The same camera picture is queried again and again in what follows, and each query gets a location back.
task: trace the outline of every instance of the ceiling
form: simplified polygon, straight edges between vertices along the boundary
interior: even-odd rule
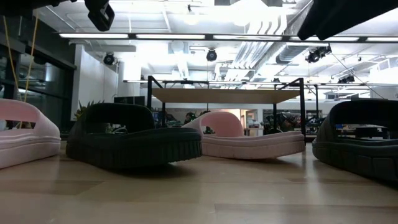
[[[112,1],[116,16],[109,32],[132,33],[214,33],[214,34],[291,34],[300,26],[302,12],[310,0],[284,0],[283,7],[267,7],[261,0],[240,0],[230,6],[218,6],[218,0],[200,1]],[[84,1],[64,2],[58,7],[39,9],[40,19],[59,32],[98,32],[87,18]],[[340,35],[398,35],[398,9],[344,31]],[[317,63],[307,63],[307,46],[288,64],[277,64],[275,56],[283,51],[272,42],[186,41],[176,53],[167,40],[86,40],[87,51],[104,55],[112,46],[136,46],[135,52],[115,52],[122,61],[138,58],[144,76],[180,72],[191,80],[242,80],[270,82],[279,78],[290,82],[298,77],[310,82],[337,82],[349,68],[364,82],[370,82],[371,69],[398,55],[397,44],[331,44],[333,54]],[[217,60],[208,62],[208,49],[215,49]],[[239,72],[231,68],[244,68]]]

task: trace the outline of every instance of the wooden floor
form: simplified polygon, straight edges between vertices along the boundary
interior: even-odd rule
[[[397,223],[398,190],[317,161],[201,157],[115,173],[64,153],[0,170],[0,223]]]

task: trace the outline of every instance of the black metal frame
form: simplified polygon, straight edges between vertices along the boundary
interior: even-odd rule
[[[163,81],[164,87],[152,76],[148,76],[148,92],[147,92],[147,107],[148,109],[152,109],[152,82],[154,82],[159,88],[166,88],[166,85],[168,83],[180,83],[180,84],[194,84],[194,83],[202,83],[208,85],[208,88],[210,86],[209,81]],[[277,89],[278,85],[283,85],[283,84],[275,84],[274,89]],[[304,98],[304,78],[298,78],[288,84],[283,85],[280,87],[278,90],[283,90],[284,88],[288,86],[299,86],[300,87],[300,114],[301,114],[301,132],[305,137],[305,98]],[[318,112],[318,85],[315,85],[316,89],[316,96],[317,96],[317,116],[319,117],[319,112]],[[274,106],[274,128],[277,128],[277,123],[276,123],[276,110],[277,110],[277,105],[276,103],[273,104]],[[162,127],[165,127],[165,116],[166,116],[166,103],[162,103]]]

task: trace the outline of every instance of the shelf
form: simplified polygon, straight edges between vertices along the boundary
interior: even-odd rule
[[[163,103],[280,103],[300,95],[298,90],[222,90],[154,88],[152,94]]]

